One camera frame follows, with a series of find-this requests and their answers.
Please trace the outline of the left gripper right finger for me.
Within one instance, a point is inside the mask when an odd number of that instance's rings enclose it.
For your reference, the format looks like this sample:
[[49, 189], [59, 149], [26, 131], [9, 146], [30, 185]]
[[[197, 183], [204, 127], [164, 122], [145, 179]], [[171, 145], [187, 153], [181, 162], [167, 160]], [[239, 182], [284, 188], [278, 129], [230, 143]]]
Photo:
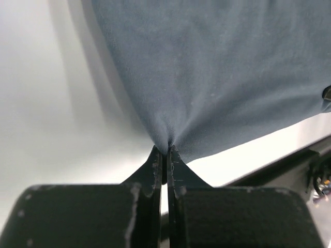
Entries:
[[170, 247], [322, 247], [309, 209], [280, 187], [214, 188], [172, 147], [167, 155]]

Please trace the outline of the grey-blue t shirt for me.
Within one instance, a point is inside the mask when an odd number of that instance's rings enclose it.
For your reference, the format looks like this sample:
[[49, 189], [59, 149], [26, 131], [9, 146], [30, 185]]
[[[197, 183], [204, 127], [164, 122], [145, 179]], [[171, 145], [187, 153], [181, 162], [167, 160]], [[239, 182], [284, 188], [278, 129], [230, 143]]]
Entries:
[[155, 146], [185, 162], [330, 111], [330, 1], [93, 1]]

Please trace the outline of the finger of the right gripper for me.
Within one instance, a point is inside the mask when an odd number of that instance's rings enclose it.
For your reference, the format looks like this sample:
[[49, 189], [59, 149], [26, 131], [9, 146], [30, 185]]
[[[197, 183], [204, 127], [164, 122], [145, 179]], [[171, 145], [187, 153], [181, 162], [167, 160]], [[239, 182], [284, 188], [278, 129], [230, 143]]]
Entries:
[[322, 98], [326, 101], [331, 101], [331, 86], [328, 86], [323, 90]]

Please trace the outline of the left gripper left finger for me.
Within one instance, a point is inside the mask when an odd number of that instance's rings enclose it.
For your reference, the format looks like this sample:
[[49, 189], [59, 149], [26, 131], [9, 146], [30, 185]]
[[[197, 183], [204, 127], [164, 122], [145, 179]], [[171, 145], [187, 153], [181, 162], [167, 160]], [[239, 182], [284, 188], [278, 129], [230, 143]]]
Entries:
[[162, 154], [121, 184], [44, 184], [17, 199], [1, 247], [159, 247]]

